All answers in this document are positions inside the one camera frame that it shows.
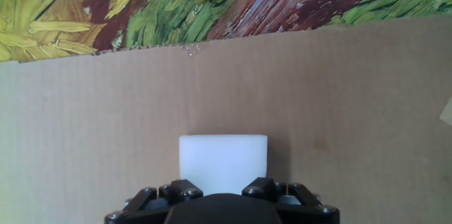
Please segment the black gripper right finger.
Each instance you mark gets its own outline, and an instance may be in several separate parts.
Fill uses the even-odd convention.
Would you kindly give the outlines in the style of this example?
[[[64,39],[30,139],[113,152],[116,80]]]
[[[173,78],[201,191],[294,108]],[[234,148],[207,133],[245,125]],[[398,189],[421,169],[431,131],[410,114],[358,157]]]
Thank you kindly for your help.
[[[298,182],[286,184],[258,177],[242,190],[242,196],[269,202],[282,223],[340,223],[340,211],[335,206],[321,203],[317,194]]]

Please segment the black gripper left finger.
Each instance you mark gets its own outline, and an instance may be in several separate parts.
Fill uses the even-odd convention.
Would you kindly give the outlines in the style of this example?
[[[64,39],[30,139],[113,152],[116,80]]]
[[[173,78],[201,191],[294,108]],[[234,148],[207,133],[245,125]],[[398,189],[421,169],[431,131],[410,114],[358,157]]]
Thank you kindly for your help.
[[[177,204],[202,196],[202,190],[187,179],[158,188],[144,187],[126,200],[123,209],[108,213],[104,224],[163,224]]]

